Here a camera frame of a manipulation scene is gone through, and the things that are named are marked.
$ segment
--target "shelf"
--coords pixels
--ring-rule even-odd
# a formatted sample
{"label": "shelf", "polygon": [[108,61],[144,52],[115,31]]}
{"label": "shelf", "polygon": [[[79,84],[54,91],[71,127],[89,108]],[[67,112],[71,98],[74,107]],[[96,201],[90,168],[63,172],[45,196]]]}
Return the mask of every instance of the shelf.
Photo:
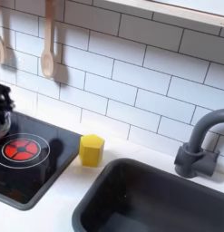
{"label": "shelf", "polygon": [[166,15],[178,16],[181,18],[198,21],[205,24],[213,24],[213,25],[224,27],[224,16],[218,14],[205,13],[197,10],[183,8],[180,6],[167,5],[164,3],[156,3],[147,0],[106,0],[106,1],[121,4],[121,5],[133,6],[144,10],[163,13]]}

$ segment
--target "stove burner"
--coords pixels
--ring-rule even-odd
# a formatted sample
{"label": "stove burner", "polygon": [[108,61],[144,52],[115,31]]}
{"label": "stove burner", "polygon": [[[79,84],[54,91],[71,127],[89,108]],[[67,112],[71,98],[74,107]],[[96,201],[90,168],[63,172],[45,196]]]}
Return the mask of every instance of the stove burner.
{"label": "stove burner", "polygon": [[50,146],[42,137],[18,133],[0,140],[0,165],[9,169],[28,169],[43,163],[50,154]]}
{"label": "stove burner", "polygon": [[8,141],[3,147],[3,155],[13,161],[28,161],[36,158],[41,147],[34,140],[18,139]]}

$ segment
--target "faucet handle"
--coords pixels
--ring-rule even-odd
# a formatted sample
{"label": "faucet handle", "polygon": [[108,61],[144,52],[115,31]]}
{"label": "faucet handle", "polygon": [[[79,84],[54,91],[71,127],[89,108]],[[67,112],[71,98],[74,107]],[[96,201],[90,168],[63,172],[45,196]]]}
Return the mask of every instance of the faucet handle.
{"label": "faucet handle", "polygon": [[218,150],[213,154],[204,152],[204,157],[194,162],[191,168],[197,172],[211,177],[216,169],[219,154],[220,151]]}
{"label": "faucet handle", "polygon": [[219,150],[215,150],[215,152],[214,152],[214,161],[217,162],[217,159],[218,159],[219,155],[220,155],[220,151]]}

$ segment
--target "red burner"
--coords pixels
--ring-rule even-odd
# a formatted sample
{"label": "red burner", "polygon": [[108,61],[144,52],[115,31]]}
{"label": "red burner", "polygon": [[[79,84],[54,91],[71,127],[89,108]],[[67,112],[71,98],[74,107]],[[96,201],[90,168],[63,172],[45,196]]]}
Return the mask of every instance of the red burner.
{"label": "red burner", "polygon": [[30,160],[38,154],[38,146],[32,140],[12,140],[5,145],[5,155],[10,160]]}

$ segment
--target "black stovetop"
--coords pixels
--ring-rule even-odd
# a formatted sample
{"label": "black stovetop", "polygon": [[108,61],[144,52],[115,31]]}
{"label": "black stovetop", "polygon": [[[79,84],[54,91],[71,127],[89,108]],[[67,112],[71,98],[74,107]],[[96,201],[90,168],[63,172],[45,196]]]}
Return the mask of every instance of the black stovetop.
{"label": "black stovetop", "polygon": [[81,135],[20,113],[0,140],[0,200],[32,208],[78,155]]}

